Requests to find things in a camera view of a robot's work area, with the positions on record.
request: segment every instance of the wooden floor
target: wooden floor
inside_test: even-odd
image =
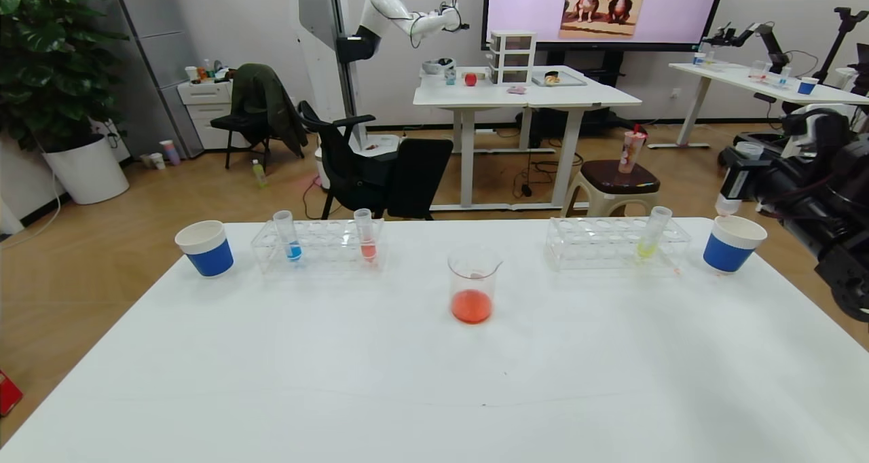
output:
[[[662,205],[681,217],[713,217],[723,174],[716,156],[736,132],[751,126],[701,127],[692,140],[713,144],[713,150],[643,150],[640,163],[662,182]],[[672,142],[676,126],[653,126],[650,141]],[[502,131],[506,134],[512,130]],[[440,137],[443,132],[410,132],[415,137]],[[480,137],[478,147],[515,147],[517,138]],[[87,354],[112,324],[177,260],[174,234],[184,225],[204,219],[223,222],[267,221],[273,212],[292,210],[300,219],[322,212],[324,193],[305,191],[316,177],[314,148],[308,159],[296,160],[275,144],[269,169],[270,186],[259,189],[248,155],[233,154],[233,166],[223,169],[223,154],[208,154],[165,171],[148,171],[139,164],[125,171],[130,190],[91,206],[63,206],[44,233],[3,251],[0,367],[24,390],[24,400],[0,420],[0,444],[8,441],[62,378]],[[584,138],[578,151],[586,160],[614,159],[621,150],[618,132],[609,138]],[[534,155],[534,162],[556,160]],[[435,203],[459,201],[459,159],[453,157]],[[475,160],[475,201],[541,202],[551,200],[552,185],[536,184],[534,196],[516,200],[513,179],[527,166],[524,155],[481,155]],[[533,172],[532,181],[547,176]],[[790,234],[770,219],[758,217],[744,204],[741,215],[756,219],[770,231],[760,255],[807,294],[864,348],[869,349],[866,324],[849,320],[832,302],[826,284],[814,274],[815,259]],[[351,218],[345,209],[333,217]],[[549,212],[440,213],[436,219],[543,219]],[[4,246],[39,230],[43,219]]]

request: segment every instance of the blue paper cup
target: blue paper cup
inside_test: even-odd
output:
[[[721,272],[736,272],[765,240],[766,229],[749,219],[719,217],[711,229],[703,260]]]
[[[223,222],[204,221],[188,225],[176,234],[174,243],[202,276],[224,274],[233,264]]]
[[[819,83],[819,80],[816,77],[801,77],[800,88],[797,89],[797,93],[801,95],[810,95],[817,86],[817,83]]]

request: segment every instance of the dog painting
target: dog painting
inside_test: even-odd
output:
[[[564,0],[562,39],[630,39],[643,0]]]

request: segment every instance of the storage box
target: storage box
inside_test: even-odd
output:
[[[495,31],[489,39],[489,79],[494,85],[531,83],[537,34],[534,32]]]

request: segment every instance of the yellow liquid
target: yellow liquid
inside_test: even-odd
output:
[[[637,255],[640,258],[651,258],[657,250],[658,244],[643,244],[640,242],[639,246],[637,246]]]

